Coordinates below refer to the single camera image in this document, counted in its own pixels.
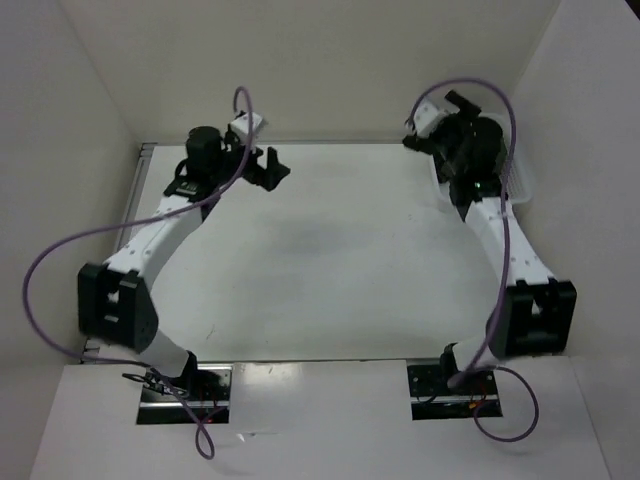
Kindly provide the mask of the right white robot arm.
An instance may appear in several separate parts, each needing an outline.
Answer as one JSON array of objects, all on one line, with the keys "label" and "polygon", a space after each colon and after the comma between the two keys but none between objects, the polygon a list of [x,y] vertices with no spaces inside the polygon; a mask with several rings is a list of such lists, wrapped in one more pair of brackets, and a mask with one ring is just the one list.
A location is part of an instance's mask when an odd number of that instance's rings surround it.
[{"label": "right white robot arm", "polygon": [[567,346],[577,290],[535,252],[516,218],[508,183],[516,130],[484,114],[454,90],[450,110],[423,95],[406,122],[403,144],[433,160],[436,180],[479,240],[498,279],[498,296],[479,338],[445,347],[440,385],[460,393],[482,370],[514,358],[554,355]]}]

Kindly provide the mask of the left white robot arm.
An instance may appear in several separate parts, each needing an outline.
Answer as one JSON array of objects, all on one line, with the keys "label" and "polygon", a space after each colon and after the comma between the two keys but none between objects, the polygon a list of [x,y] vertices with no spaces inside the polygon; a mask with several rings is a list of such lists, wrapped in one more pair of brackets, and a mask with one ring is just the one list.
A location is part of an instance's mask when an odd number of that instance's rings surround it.
[{"label": "left white robot arm", "polygon": [[186,156],[150,222],[103,263],[84,265],[77,277],[80,331],[134,353],[146,370],[142,382],[180,400],[214,388],[219,379],[200,370],[196,356],[161,331],[152,286],[235,180],[272,191],[290,174],[274,148],[255,144],[265,123],[258,115],[242,115],[226,131],[193,128],[185,142]]}]

